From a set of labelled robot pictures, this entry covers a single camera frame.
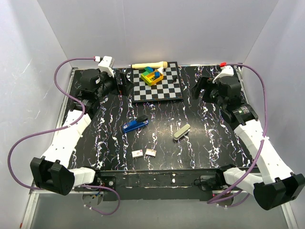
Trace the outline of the blue stapler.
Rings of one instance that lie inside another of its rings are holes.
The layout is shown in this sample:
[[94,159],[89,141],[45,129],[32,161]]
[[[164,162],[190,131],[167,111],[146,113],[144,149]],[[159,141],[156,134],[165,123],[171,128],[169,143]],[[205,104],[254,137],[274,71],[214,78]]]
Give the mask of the blue stapler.
[[124,133],[127,133],[127,132],[133,131],[135,129],[144,127],[144,126],[148,125],[148,123],[149,123],[148,117],[146,115],[142,115],[142,116],[139,116],[138,118],[136,118],[135,120],[133,120],[129,123],[126,123],[122,129],[123,129]]

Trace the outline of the grey beige stapler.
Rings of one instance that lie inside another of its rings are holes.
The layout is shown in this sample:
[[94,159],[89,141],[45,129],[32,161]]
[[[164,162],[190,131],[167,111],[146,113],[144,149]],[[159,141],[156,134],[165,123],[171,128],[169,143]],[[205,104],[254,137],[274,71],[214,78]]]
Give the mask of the grey beige stapler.
[[179,140],[181,137],[185,136],[191,129],[189,124],[184,125],[178,131],[173,134],[173,139],[175,141]]

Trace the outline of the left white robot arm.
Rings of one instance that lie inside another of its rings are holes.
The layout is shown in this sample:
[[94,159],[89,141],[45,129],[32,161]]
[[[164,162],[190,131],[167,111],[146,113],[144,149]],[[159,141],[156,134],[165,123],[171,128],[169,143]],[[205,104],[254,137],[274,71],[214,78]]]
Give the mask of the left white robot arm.
[[68,128],[59,131],[49,148],[40,158],[33,158],[30,169],[38,188],[57,194],[67,195],[73,187],[83,184],[89,190],[96,191],[101,187],[101,178],[95,170],[81,167],[69,170],[69,160],[82,133],[95,117],[100,107],[100,100],[109,95],[127,96],[133,84],[125,73],[111,77],[99,69],[87,69],[76,72],[80,76],[80,87],[64,122]]

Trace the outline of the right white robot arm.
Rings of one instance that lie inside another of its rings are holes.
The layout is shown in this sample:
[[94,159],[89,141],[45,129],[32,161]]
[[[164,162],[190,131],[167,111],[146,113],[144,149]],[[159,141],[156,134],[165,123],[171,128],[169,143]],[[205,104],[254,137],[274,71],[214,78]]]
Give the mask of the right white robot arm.
[[237,77],[213,79],[201,76],[192,88],[194,99],[203,93],[203,101],[219,106],[221,116],[242,140],[257,166],[260,176],[233,165],[223,166],[215,173],[220,189],[238,188],[253,195],[258,205],[270,210],[295,200],[305,186],[303,174],[295,174],[280,158],[253,108],[243,102],[241,83]]

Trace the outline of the black white checkerboard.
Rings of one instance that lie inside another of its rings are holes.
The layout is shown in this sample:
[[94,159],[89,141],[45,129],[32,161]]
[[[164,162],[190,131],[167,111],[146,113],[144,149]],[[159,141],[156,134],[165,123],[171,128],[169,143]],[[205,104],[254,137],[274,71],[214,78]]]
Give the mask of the black white checkerboard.
[[[168,67],[163,70],[164,78],[152,86],[148,86],[141,79],[141,73],[143,72],[144,69],[134,69],[132,71],[131,81],[134,84],[132,93],[133,103],[183,99],[181,76],[177,62],[169,62]],[[178,77],[177,82],[173,82],[173,76]]]

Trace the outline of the blue block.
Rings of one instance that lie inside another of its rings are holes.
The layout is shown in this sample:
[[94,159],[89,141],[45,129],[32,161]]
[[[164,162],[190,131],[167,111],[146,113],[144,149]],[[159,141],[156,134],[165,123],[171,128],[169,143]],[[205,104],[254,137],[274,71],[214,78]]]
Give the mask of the blue block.
[[155,78],[159,78],[159,77],[160,77],[160,73],[159,73],[159,72],[155,72],[155,73],[154,73],[154,77],[155,77]]

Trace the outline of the cream toy microphone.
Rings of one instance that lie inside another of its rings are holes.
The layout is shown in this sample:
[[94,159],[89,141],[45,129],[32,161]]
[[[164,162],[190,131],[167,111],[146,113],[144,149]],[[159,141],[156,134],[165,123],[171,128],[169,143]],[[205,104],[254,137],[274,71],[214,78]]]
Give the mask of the cream toy microphone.
[[144,69],[146,67],[151,67],[153,69],[167,68],[168,62],[161,61],[161,62],[150,62],[150,63],[136,63],[131,65],[132,69]]

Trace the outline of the left staple box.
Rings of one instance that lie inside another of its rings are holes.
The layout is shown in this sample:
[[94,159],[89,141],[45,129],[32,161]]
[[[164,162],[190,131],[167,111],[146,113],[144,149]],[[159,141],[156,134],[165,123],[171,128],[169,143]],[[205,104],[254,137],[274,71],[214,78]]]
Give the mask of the left staple box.
[[133,158],[143,157],[143,151],[142,150],[132,151],[132,157]]

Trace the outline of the staple box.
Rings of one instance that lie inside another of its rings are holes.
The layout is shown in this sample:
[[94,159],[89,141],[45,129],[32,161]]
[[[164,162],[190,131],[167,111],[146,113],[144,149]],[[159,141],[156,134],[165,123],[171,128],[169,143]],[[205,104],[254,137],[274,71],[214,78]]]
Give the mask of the staple box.
[[132,151],[132,157],[133,158],[143,157],[143,151],[142,150]]
[[145,155],[146,156],[156,157],[156,150],[146,149]]

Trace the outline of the right staple box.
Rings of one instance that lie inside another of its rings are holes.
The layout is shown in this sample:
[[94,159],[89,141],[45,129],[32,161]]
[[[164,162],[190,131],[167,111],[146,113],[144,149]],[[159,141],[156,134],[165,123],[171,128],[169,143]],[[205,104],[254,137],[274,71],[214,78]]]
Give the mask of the right staple box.
[[156,157],[156,150],[146,149],[145,155],[146,156]]

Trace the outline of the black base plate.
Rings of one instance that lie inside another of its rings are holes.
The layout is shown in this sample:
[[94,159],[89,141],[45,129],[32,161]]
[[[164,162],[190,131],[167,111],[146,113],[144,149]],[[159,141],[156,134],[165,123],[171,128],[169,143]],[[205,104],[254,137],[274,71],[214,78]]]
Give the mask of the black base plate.
[[208,201],[224,190],[215,175],[216,169],[96,170],[93,185],[114,189],[121,200]]

